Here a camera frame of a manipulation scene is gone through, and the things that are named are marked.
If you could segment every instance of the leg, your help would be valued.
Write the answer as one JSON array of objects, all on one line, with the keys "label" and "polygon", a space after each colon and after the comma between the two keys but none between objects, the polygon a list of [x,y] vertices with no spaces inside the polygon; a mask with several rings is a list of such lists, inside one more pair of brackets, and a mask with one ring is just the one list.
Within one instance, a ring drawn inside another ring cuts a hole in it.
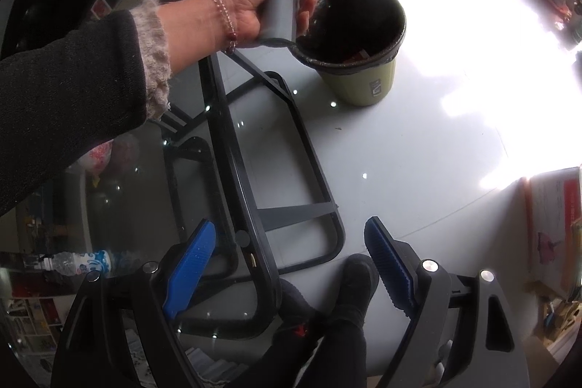
[{"label": "leg", "polygon": [[369,256],[350,255],[328,329],[298,388],[364,388],[366,340],[362,327],[379,275]]},{"label": "leg", "polygon": [[281,327],[261,360],[225,388],[291,388],[309,360],[321,336],[321,315],[303,299],[299,290],[281,280]]}]

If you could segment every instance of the trash can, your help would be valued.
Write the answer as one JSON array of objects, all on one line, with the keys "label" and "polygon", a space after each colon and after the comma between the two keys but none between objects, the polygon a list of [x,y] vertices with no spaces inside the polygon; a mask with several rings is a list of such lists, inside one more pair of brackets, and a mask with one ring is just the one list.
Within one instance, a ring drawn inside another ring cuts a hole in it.
[{"label": "trash can", "polygon": [[318,0],[309,30],[290,50],[340,99],[370,106],[392,87],[405,32],[398,0]]}]

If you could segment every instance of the black pants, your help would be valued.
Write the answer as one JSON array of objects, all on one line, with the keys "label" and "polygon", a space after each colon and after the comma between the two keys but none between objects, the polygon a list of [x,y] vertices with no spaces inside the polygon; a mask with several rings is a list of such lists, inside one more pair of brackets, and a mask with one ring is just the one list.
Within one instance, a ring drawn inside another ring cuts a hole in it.
[{"label": "black pants", "polygon": [[[296,331],[281,335],[261,360],[225,388],[291,388],[315,345],[315,340]],[[362,329],[347,321],[337,321],[325,332],[298,388],[365,386],[366,341]]]}]

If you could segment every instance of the shoe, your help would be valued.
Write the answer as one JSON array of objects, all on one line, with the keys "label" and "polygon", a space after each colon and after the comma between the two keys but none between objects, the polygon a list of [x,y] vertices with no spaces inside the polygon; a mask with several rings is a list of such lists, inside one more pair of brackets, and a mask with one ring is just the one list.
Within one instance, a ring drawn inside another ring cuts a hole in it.
[{"label": "shoe", "polygon": [[281,326],[275,332],[275,336],[292,332],[314,336],[319,339],[323,333],[325,316],[309,306],[301,292],[287,280],[280,279],[281,306],[279,317],[283,320]]},{"label": "shoe", "polygon": [[368,305],[379,280],[376,266],[369,256],[361,253],[350,255],[343,265],[338,299],[328,318],[328,324],[346,320],[360,329],[364,327]]}]

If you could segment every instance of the beaded bracelet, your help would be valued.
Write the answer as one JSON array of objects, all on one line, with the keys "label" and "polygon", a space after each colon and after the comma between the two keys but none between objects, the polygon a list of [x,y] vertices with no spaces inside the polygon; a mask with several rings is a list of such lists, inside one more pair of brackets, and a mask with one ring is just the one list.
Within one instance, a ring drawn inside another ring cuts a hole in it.
[{"label": "beaded bracelet", "polygon": [[226,8],[226,6],[224,5],[224,2],[222,0],[213,0],[213,1],[216,4],[220,13],[222,14],[222,17],[224,18],[225,23],[226,23],[226,28],[228,29],[228,32],[226,34],[226,38],[228,38],[230,43],[228,45],[228,48],[226,48],[225,50],[222,50],[222,51],[224,53],[226,53],[227,55],[232,55],[232,53],[234,53],[235,49],[236,49],[236,32],[235,32],[235,27],[232,25],[231,14],[229,14],[228,9]]}]

